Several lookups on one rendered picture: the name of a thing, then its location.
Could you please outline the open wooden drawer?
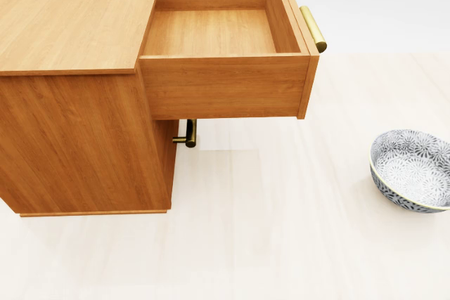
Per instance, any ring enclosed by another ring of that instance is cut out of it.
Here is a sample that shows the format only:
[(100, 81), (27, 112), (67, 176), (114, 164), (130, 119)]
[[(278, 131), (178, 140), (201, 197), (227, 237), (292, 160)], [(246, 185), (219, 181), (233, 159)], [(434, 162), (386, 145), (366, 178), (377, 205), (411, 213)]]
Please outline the open wooden drawer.
[(155, 0), (137, 70), (155, 120), (302, 119), (318, 63), (296, 0)]

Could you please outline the wooden cabinet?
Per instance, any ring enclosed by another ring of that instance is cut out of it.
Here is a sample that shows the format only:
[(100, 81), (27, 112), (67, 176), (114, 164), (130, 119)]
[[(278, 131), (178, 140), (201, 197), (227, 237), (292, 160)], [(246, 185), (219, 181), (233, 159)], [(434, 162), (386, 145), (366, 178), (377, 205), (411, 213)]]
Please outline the wooden cabinet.
[(26, 216), (164, 213), (174, 122), (139, 57), (155, 0), (0, 0), (0, 199)]

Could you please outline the grey floral patterned bowl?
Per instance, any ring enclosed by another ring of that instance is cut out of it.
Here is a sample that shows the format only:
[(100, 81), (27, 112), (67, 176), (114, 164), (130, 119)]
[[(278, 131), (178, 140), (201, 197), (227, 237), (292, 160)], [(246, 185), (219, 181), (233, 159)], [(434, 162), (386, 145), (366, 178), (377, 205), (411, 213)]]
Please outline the grey floral patterned bowl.
[(371, 144), (377, 189), (394, 204), (424, 214), (450, 211), (450, 142), (413, 129), (393, 129)]

